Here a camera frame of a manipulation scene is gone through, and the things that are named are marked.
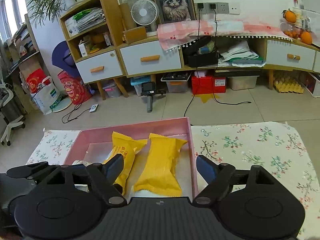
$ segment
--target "office chair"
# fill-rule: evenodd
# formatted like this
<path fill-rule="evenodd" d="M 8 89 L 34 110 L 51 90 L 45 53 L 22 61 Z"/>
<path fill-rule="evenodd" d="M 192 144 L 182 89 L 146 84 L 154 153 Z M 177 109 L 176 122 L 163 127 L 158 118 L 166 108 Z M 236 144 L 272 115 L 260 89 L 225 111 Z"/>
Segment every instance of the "office chair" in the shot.
<path fill-rule="evenodd" d="M 2 98 L 0 99 L 0 111 L 4 115 L 4 120 L 7 123 L 7 127 L 1 137 L 1 144 L 4 145 L 4 141 L 6 141 L 7 146 L 10 146 L 11 130 L 18 126 L 25 128 L 24 122 L 21 121 L 24 116 L 21 114 L 15 101 L 12 100 L 13 92 L 9 89 L 9 84 L 0 84 L 0 92 L 2 94 Z"/>

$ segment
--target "floral tablecloth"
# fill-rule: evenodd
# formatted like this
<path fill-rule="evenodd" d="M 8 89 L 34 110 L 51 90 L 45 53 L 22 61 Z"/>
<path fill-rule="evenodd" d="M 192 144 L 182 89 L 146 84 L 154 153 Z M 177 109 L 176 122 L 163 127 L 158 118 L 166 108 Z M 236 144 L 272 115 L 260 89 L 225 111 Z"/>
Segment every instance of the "floral tablecloth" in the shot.
<path fill-rule="evenodd" d="M 48 162 L 62 165 L 80 132 L 44 129 L 43 138 L 26 164 Z"/>
<path fill-rule="evenodd" d="M 305 208 L 306 217 L 298 238 L 320 236 L 319 182 L 295 128 L 262 122 L 192 126 L 191 130 L 196 156 L 203 154 L 215 163 L 230 163 L 243 170 L 258 164 L 273 174 Z M 207 183 L 199 173 L 197 179 L 202 191 Z"/>

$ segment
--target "screw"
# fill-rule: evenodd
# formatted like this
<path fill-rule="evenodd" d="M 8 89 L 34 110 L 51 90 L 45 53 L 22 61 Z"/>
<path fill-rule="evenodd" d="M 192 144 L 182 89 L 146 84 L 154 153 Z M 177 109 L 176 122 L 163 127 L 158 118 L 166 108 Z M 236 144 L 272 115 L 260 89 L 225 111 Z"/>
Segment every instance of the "screw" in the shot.
<path fill-rule="evenodd" d="M 108 201 L 112 205 L 120 205 L 124 201 L 124 199 L 122 197 L 115 196 L 115 197 L 109 198 Z"/>
<path fill-rule="evenodd" d="M 198 198 L 196 198 L 196 202 L 199 205 L 207 205 L 211 202 L 211 200 L 208 197 L 198 197 Z"/>

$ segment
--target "electrical outlet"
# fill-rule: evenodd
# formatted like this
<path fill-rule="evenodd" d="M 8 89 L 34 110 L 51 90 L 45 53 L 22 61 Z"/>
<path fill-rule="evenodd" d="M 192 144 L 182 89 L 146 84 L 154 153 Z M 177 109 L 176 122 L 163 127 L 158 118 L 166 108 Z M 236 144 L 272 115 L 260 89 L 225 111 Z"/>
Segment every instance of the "electrical outlet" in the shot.
<path fill-rule="evenodd" d="M 215 2 L 209 2 L 209 3 L 206 3 L 207 5 L 207 13 L 214 13 L 214 11 L 217 12 L 217 3 Z"/>
<path fill-rule="evenodd" d="M 229 4 L 227 2 L 217 2 L 218 13 L 229 14 Z"/>
<path fill-rule="evenodd" d="M 240 9 L 239 2 L 229 3 L 229 14 L 239 15 L 240 13 L 241 13 L 241 9 Z"/>
<path fill-rule="evenodd" d="M 206 14 L 207 13 L 207 9 L 206 9 L 205 3 L 203 3 L 203 2 L 196 3 L 195 4 L 195 8 L 196 8 L 196 14 L 197 14 L 196 18 L 198 18 L 199 10 L 200 10 L 200 14 Z"/>

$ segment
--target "stack of paper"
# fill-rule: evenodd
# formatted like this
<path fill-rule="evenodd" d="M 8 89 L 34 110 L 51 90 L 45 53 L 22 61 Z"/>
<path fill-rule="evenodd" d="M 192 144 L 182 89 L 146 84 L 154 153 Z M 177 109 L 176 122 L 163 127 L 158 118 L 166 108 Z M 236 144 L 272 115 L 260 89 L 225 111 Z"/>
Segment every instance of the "stack of paper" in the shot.
<path fill-rule="evenodd" d="M 236 67 L 262 67 L 266 64 L 262 57 L 250 50 L 245 40 L 230 47 L 228 51 L 221 53 L 221 56 L 221 62 L 230 62 Z"/>
<path fill-rule="evenodd" d="M 95 25 L 105 22 L 102 8 L 92 8 L 92 11 L 77 21 L 79 32 L 83 32 Z"/>

